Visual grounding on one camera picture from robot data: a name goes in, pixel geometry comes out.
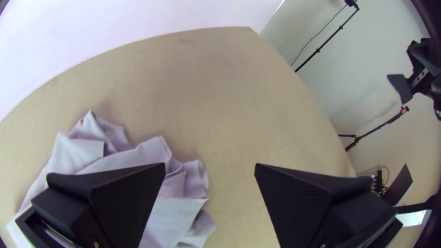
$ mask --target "table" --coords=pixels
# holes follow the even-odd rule
[[[206,248],[277,247],[256,162],[355,176],[299,77],[249,28],[210,28],[135,42],[56,76],[0,122],[0,235],[48,159],[59,130],[89,109],[133,145],[162,135],[180,160],[201,159],[217,230]]]
[[[0,15],[0,120],[32,91],[88,58],[197,28],[246,26],[260,33],[281,3],[11,0]]]

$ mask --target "black panel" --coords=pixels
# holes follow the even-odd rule
[[[412,176],[410,175],[409,168],[405,164],[394,182],[390,185],[386,193],[384,193],[383,200],[391,206],[397,205],[412,183]]]

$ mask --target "white cloth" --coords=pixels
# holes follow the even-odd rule
[[[201,209],[208,200],[208,177],[202,163],[179,162],[160,136],[133,149],[122,127],[96,118],[92,112],[68,135],[58,133],[46,166],[28,190],[19,212],[7,224],[9,233],[18,247],[32,247],[15,219],[29,208],[32,198],[47,188],[48,173],[87,174],[159,162],[165,163],[166,176],[139,247],[202,247],[215,230],[212,219]]]

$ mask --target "white wall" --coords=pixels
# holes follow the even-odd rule
[[[343,0],[286,0],[262,32],[289,64],[304,44],[341,9]],[[299,71],[339,133],[362,134],[398,113],[401,102],[386,75],[409,76],[406,48],[428,37],[410,0],[359,0],[360,11]],[[345,8],[304,50],[297,68],[354,11]],[[434,194],[441,175],[441,124],[431,99],[416,95],[411,111],[392,125],[362,140],[349,152],[360,172],[381,164],[390,169],[390,184],[404,163],[414,184],[400,201],[412,204]],[[342,140],[347,145],[351,140]],[[422,227],[400,231],[391,247],[412,247]]]

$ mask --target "cloth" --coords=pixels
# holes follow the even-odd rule
[[[18,247],[32,247],[15,219],[30,207],[32,198],[48,187],[48,173],[88,174],[159,162],[165,163],[166,176],[139,247],[202,247],[215,230],[212,219],[201,209],[208,200],[203,164],[199,160],[176,160],[160,136],[133,149],[122,127],[96,118],[91,111],[68,135],[57,134],[51,157],[28,190],[19,212],[8,222],[8,231]]]

